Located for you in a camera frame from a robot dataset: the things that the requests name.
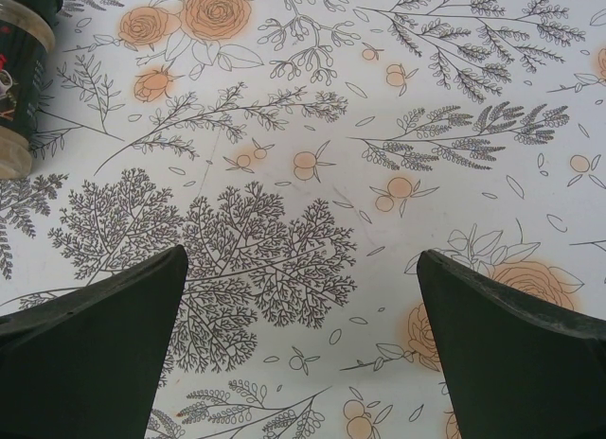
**small leaf illustration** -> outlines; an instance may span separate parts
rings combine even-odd
[[[513,179],[511,176],[507,176],[506,179],[508,181],[509,186],[515,192],[515,194],[518,195],[520,198],[524,199],[524,195],[525,195],[524,189],[522,188],[522,186],[520,184],[518,184],[518,181]]]
[[[401,359],[404,357],[404,350],[397,344],[380,342],[377,344],[377,349],[388,359]]]
[[[524,261],[532,255],[537,248],[541,246],[540,242],[535,243],[518,243],[508,247],[508,255],[503,262],[506,264],[515,264],[516,262]]]
[[[330,334],[330,338],[329,338],[330,345],[332,345],[332,346],[336,345],[339,342],[339,340],[341,340],[342,335],[343,335],[343,330],[341,330],[340,328],[337,328],[336,330],[334,330]]]
[[[362,395],[360,395],[360,392],[358,392],[356,389],[354,389],[353,387],[349,387],[349,389],[351,390],[351,392],[353,393],[353,395],[358,398],[360,401],[364,401],[364,399],[362,398]]]
[[[417,420],[421,413],[423,412],[423,408],[425,407],[424,404],[421,404],[419,407],[417,407],[413,413],[410,414],[410,417],[408,417],[408,421],[409,422],[414,422],[415,420]]]
[[[416,275],[417,274],[417,264],[419,263],[420,253],[414,256],[408,264],[406,264],[406,269],[404,269],[404,273],[407,275]]]
[[[375,360],[375,364],[372,367],[372,371],[379,371],[381,368],[383,368],[383,364],[384,364],[384,359],[383,357],[378,357]]]
[[[559,267],[550,267],[549,271],[553,274],[553,276],[558,278],[562,289],[568,294],[577,292],[583,286],[585,286],[585,284],[580,281],[575,275],[568,271],[565,271],[564,269],[560,269]]]
[[[253,68],[263,65],[257,53],[238,44],[226,44],[221,48],[221,54],[229,59],[232,68]]]
[[[389,406],[384,408],[382,411],[380,411],[379,414],[377,415],[377,418],[375,418],[375,421],[373,422],[373,424],[379,425],[381,422],[383,422],[385,420],[385,418],[387,418],[387,416],[391,414],[392,409],[394,409],[394,405],[390,404]]]
[[[354,324],[358,324],[358,325],[367,325],[368,324],[368,321],[364,318],[355,317],[355,318],[349,318],[349,320],[351,322],[353,322]]]
[[[477,256],[486,256],[492,253],[492,250],[497,246],[503,231],[493,231],[489,234],[479,237],[473,244],[473,254]]]
[[[448,237],[448,243],[455,250],[458,250],[459,252],[464,252],[465,250],[467,250],[467,245],[469,244],[469,241],[463,233],[461,233],[458,229],[455,229]]]

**botanical pattern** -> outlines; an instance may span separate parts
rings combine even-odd
[[[57,199],[57,190],[66,179],[63,174],[51,174],[35,179],[0,181],[0,272],[5,279],[11,279],[14,265],[10,228],[35,238],[36,227],[31,215],[50,215],[48,201]]]
[[[515,62],[528,73],[548,61],[564,62],[537,39],[561,47],[585,41],[585,31],[561,22],[568,8],[550,0],[530,0],[517,12],[498,0],[397,0],[391,9],[363,10],[388,19],[389,32],[412,55],[428,57],[438,86],[450,90],[455,84],[478,103],[503,93],[498,83],[512,82],[509,66]]]
[[[282,199],[249,184],[228,188],[218,209],[198,198],[184,224],[191,259],[186,293],[171,340],[177,366],[203,372],[231,371],[257,347],[248,331],[258,313],[269,323],[322,326],[355,289],[350,229],[334,225],[318,200],[288,223]]]
[[[603,316],[605,26],[602,0],[64,0],[33,174],[0,183],[0,315],[181,244],[147,439],[460,439],[419,254]]]
[[[570,117],[565,113],[566,109],[566,106],[547,109],[543,104],[525,112],[523,106],[511,106],[504,101],[487,106],[474,117],[461,113],[461,107],[456,105],[429,113],[425,108],[416,108],[398,119],[399,135],[360,138],[366,145],[362,157],[393,170],[403,167],[431,171],[432,163],[439,160],[486,170],[490,169],[488,163],[496,161],[493,154],[507,148],[502,146],[507,142],[503,142],[505,134],[513,136],[513,140],[523,146],[548,144],[555,137],[554,129],[568,123]],[[457,128],[463,135],[451,136]]]
[[[36,185],[45,186],[47,195],[55,194],[51,186]],[[207,198],[195,199],[183,218],[172,205],[169,188],[158,189],[144,170],[130,169],[117,184],[85,181],[81,193],[70,193],[69,203],[60,218],[67,231],[53,228],[48,236],[72,260],[75,277],[87,285],[179,242],[185,245],[187,285],[166,373],[175,365],[199,373],[232,371],[257,347],[249,327],[259,315],[279,327],[299,323],[320,328],[329,311],[344,306],[356,288],[349,275],[341,274],[355,264],[352,229],[335,226],[323,200],[307,206],[299,219],[284,222],[282,198],[251,183],[243,191],[228,187],[216,210]],[[39,207],[47,213],[44,206]],[[18,214],[25,220],[15,221],[18,227],[33,233],[23,207],[25,212],[19,212],[15,202],[10,210],[16,212],[7,217]],[[14,300],[20,308],[33,307],[64,291]]]
[[[192,392],[187,398],[200,401],[181,410],[177,417],[186,425],[199,422],[224,425],[217,427],[214,434],[200,439],[227,433],[233,433],[231,437],[235,437],[240,432],[247,434],[257,428],[260,428],[258,437],[262,439],[277,439],[284,433],[294,439],[303,439],[318,432],[326,420],[314,409],[313,403],[328,389],[288,406],[270,408],[265,400],[268,396],[266,385],[238,379],[229,381],[227,388]],[[231,401],[232,396],[237,396],[238,401]]]

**glass jar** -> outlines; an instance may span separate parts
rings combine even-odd
[[[0,0],[0,179],[26,177],[46,55],[62,0]]]

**orange rose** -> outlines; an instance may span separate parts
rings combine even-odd
[[[129,44],[155,44],[180,25],[179,18],[163,9],[141,7],[122,17],[118,36]]]
[[[134,96],[141,101],[154,101],[165,94],[169,83],[175,80],[176,77],[157,70],[143,75],[134,85]]]
[[[224,40],[246,26],[250,11],[247,0],[186,0],[180,18],[191,38]]]
[[[599,63],[600,75],[606,78],[606,48],[599,51],[597,55],[597,62]]]
[[[514,289],[534,295],[559,307],[575,309],[564,292],[560,280],[548,267],[539,262],[501,264],[494,268],[495,281]]]
[[[446,439],[461,439],[461,433],[458,430],[458,423],[456,423],[456,417],[451,414],[448,417],[448,423],[446,424]]]
[[[408,317],[408,345],[419,353],[419,361],[423,366],[434,371],[440,371],[439,355],[437,354],[434,334],[429,325],[425,304],[413,309]]]

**tree illustration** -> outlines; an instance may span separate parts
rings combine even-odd
[[[339,274],[355,263],[352,230],[334,225],[327,202],[287,224],[282,198],[258,183],[227,187],[218,201],[215,210],[196,199],[183,227],[189,273],[169,352],[196,372],[231,371],[250,358],[253,305],[273,325],[319,328],[355,289]]]
[[[161,386],[175,366],[220,373],[245,363],[257,347],[250,325],[258,312],[269,323],[319,328],[332,306],[356,286],[341,271],[355,264],[351,229],[335,226],[328,203],[316,200],[284,221],[283,199],[259,183],[229,186],[213,209],[205,197],[181,217],[143,169],[122,172],[116,184],[84,182],[62,209],[63,227],[49,237],[71,259],[76,278],[90,285],[182,242],[187,282],[165,359]],[[16,297],[34,307],[74,288]]]
[[[117,184],[84,181],[69,194],[70,210],[48,236],[77,267],[76,278],[91,284],[100,273],[128,269],[179,241],[183,218],[169,205],[170,189],[157,189],[143,169],[127,169]]]
[[[366,144],[362,158],[393,170],[430,171],[431,164],[439,160],[486,170],[496,161],[496,152],[507,148],[502,141],[495,144],[498,138],[508,134],[524,147],[545,145],[554,139],[554,129],[570,120],[566,106],[546,109],[542,104],[526,112],[523,106],[509,105],[504,101],[487,106],[477,117],[461,113],[461,107],[455,105],[429,113],[416,108],[397,120],[399,135],[356,139]],[[456,129],[469,127],[471,131],[456,134]]]
[[[561,23],[568,8],[549,0],[530,0],[515,13],[498,0],[398,0],[391,9],[364,10],[387,18],[389,32],[411,54],[429,56],[438,86],[450,90],[455,84],[478,103],[501,95],[498,84],[512,82],[509,66],[515,62],[528,73],[548,61],[564,62],[543,43],[565,48],[585,40],[584,31]]]
[[[57,190],[66,179],[63,174],[50,174],[35,180],[0,181],[0,271],[5,279],[11,279],[13,267],[8,229],[12,227],[28,237],[36,237],[31,214],[48,217],[48,200],[57,199]]]

